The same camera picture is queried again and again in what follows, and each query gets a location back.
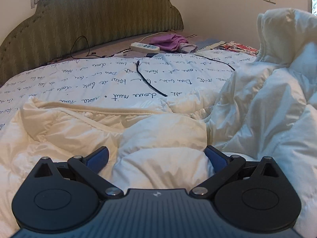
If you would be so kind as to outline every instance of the white quilted duvet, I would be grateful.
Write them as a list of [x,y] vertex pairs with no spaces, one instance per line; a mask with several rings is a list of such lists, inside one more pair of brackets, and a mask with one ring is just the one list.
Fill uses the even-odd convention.
[[237,69],[220,94],[197,88],[136,109],[31,98],[0,139],[0,237],[18,230],[12,198],[44,155],[65,161],[107,146],[100,175],[125,192],[189,190],[213,174],[203,153],[212,144],[248,159],[272,156],[302,202],[295,229],[316,238],[317,17],[276,9],[259,16],[258,29],[258,58]]

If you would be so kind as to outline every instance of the headboard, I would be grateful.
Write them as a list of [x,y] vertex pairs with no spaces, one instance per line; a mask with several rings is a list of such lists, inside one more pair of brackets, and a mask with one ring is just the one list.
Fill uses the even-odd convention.
[[[183,29],[170,0],[39,0],[33,16],[0,46],[0,84],[69,54],[79,36],[90,47],[125,37]],[[87,49],[79,40],[72,52]]]

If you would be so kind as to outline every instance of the purple cloth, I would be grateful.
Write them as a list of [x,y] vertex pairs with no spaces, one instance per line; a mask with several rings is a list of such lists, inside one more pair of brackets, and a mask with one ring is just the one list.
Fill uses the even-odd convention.
[[165,36],[153,37],[150,45],[158,46],[163,51],[176,51],[181,43],[187,43],[188,40],[177,34],[169,34]]

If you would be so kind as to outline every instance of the beige wall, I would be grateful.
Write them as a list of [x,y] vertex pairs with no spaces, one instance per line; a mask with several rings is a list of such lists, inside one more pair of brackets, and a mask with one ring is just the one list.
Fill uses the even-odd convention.
[[[224,41],[259,47],[256,18],[278,7],[307,10],[308,0],[171,0],[183,17],[185,29]],[[0,44],[19,23],[34,14],[30,0],[0,0]]]
[[0,0],[0,44],[22,21],[32,16],[31,0]]

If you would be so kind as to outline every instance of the white bed sheet with writing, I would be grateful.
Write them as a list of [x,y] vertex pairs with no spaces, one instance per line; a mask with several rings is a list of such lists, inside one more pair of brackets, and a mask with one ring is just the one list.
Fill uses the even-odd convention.
[[[244,53],[213,53],[215,60],[233,68],[255,60]],[[186,96],[199,86],[219,92],[232,73],[229,66],[194,54],[81,59],[42,66],[12,77],[0,88],[0,136],[30,96],[98,107],[135,107],[140,102],[163,97],[142,81],[136,72],[137,60],[148,82],[168,96]]]

